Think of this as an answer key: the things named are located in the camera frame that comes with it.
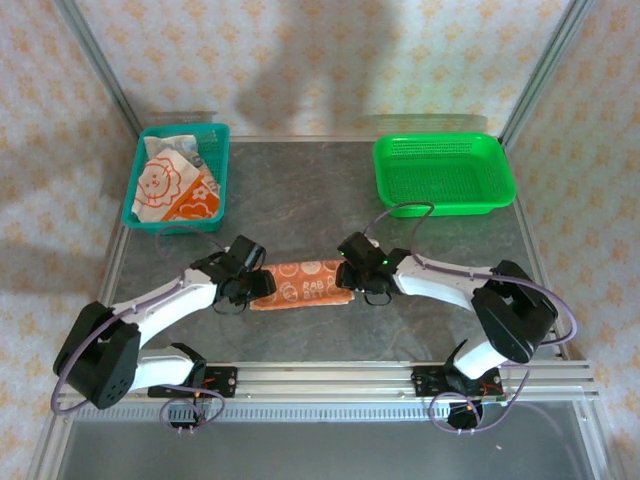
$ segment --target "gray tabletop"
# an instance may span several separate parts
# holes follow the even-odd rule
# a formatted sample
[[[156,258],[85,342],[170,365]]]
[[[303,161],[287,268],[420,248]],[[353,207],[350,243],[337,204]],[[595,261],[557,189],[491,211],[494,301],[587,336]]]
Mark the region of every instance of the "gray tabletop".
[[[226,214],[216,238],[229,244],[245,235],[267,249],[267,263],[340,258],[338,244],[384,209],[371,148],[366,142],[233,144]],[[388,218],[372,236],[386,250],[406,248],[414,222]],[[215,248],[192,234],[170,235],[162,244],[185,266]],[[494,266],[509,259],[531,270],[513,208],[431,218],[417,246],[425,256],[445,262]],[[175,266],[154,250],[153,237],[133,231],[115,301],[139,296],[176,275]],[[233,316],[207,309],[168,328],[149,347],[179,341],[210,362],[442,361],[480,329],[471,312],[429,298],[396,297],[385,307],[356,298],[343,306],[247,310]]]

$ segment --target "orange towel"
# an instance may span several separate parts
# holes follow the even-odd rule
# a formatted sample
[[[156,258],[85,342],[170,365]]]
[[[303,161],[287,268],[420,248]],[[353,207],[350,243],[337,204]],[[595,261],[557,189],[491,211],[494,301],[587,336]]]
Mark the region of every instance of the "orange towel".
[[[184,199],[171,220],[213,218],[220,208],[220,197],[211,191],[203,178],[191,195]]]
[[[275,279],[273,295],[251,302],[251,310],[282,310],[317,305],[344,305],[353,300],[351,290],[336,287],[339,260],[266,265]]]

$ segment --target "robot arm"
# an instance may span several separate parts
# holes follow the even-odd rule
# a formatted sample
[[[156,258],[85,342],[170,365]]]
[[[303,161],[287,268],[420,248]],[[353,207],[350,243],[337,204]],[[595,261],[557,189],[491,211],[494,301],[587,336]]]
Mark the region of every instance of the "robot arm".
[[[424,259],[437,268],[427,269],[408,250],[394,249],[387,255],[360,232],[347,238],[338,250],[346,260],[338,269],[339,287],[365,295],[383,294],[389,299],[392,294],[421,295],[476,313],[483,333],[460,345],[447,362],[451,378],[459,376],[457,390],[467,379],[475,380],[507,360],[527,363],[558,317],[542,293],[496,280],[500,276],[530,280],[513,262],[473,268]],[[445,273],[447,270],[469,275]]]
[[[109,408],[132,390],[155,385],[200,386],[206,361],[186,345],[141,350],[162,330],[188,314],[226,298],[243,305],[275,292],[270,272],[255,269],[265,250],[239,236],[225,252],[194,262],[167,284],[110,308],[93,302],[82,309],[53,366],[60,375],[71,354],[98,327],[113,322],[84,350],[68,383],[97,408]]]

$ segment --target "metal frame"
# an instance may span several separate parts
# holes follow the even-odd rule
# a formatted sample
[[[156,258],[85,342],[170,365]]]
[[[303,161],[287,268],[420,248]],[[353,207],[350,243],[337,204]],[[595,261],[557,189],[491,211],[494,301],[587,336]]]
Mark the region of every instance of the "metal frame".
[[[135,111],[131,107],[131,104],[127,100],[124,90],[120,86],[120,82],[118,82],[115,73],[111,69],[104,52],[98,45],[89,24],[84,18],[84,15],[82,15],[78,4],[75,0],[55,0],[55,3],[58,5],[60,13],[80,43],[87,59],[91,63],[91,66],[93,66],[96,74],[100,80],[102,80],[102,83],[107,89],[107,93],[113,99],[118,110],[120,110],[127,127],[129,127],[133,136],[138,138],[140,132],[142,132],[142,125],[138,120]]]
[[[533,112],[535,104],[540,98],[545,85],[547,85],[553,76],[556,67],[562,59],[562,55],[575,34],[582,27],[584,19],[593,4],[595,4],[595,0],[573,0],[565,10],[529,82],[524,88],[522,95],[520,95],[507,124],[502,130],[500,143],[502,143],[505,149],[508,149],[511,144],[515,143],[529,115]]]
[[[237,363],[236,397],[220,421],[426,421],[429,398],[416,398],[410,380],[412,366],[433,363]],[[569,401],[580,420],[582,438],[596,478],[624,478],[612,461],[601,430],[601,406],[589,364],[585,361],[535,361],[519,401]],[[503,386],[513,394],[525,367],[504,369]],[[66,394],[63,406],[82,398]],[[47,419],[30,480],[56,478],[73,423],[83,420],[157,421],[163,399],[127,395],[115,407],[87,407],[70,417]],[[439,417],[446,416],[440,406]]]

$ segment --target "floral wall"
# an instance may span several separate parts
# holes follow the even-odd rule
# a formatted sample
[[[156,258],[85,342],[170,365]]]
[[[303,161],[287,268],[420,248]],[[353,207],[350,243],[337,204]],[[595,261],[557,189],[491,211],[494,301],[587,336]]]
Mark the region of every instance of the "floral wall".
[[[0,477],[21,479],[135,143],[52,1],[4,0],[0,32]]]
[[[79,0],[143,123],[217,111],[234,135],[332,136],[392,114],[500,134],[569,3]]]
[[[629,478],[640,472],[640,4],[601,0],[510,159],[550,281],[575,307]]]

